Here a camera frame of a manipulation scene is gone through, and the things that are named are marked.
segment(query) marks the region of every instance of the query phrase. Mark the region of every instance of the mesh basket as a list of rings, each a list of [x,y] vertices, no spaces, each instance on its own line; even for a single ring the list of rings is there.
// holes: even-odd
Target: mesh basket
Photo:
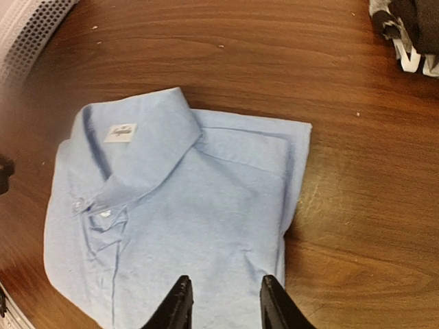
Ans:
[[[23,83],[78,0],[16,0],[0,22],[0,85]]]

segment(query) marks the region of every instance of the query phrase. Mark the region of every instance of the wood grain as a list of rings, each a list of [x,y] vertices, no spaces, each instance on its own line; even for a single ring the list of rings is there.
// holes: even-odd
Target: wood grain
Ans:
[[[397,69],[367,1],[83,0],[0,101],[0,280],[37,328],[96,327],[43,269],[57,144],[81,106],[172,86],[313,124],[287,290],[318,328],[439,326],[439,82]]]

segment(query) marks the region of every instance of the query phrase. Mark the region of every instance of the dress shirt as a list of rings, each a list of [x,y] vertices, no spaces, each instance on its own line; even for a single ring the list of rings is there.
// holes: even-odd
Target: dress shirt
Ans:
[[[137,125],[128,143],[105,143]],[[50,282],[103,328],[141,328],[183,274],[193,327],[261,328],[311,125],[191,110],[179,88],[77,115],[56,156],[45,225]]]

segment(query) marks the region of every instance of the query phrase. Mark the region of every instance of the clothing tag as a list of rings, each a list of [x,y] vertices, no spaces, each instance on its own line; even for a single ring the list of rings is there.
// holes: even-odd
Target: clothing tag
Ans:
[[[129,143],[134,137],[137,124],[112,125],[104,143]]]

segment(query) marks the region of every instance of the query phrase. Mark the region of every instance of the button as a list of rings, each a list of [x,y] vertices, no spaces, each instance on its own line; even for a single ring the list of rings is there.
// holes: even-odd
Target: button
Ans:
[[[84,200],[83,199],[81,199],[81,198],[76,199],[76,201],[73,203],[73,208],[76,211],[79,211],[79,209],[81,209],[83,204],[84,204]]]
[[[100,215],[100,217],[107,218],[107,217],[111,216],[111,210],[101,212],[99,215]]]

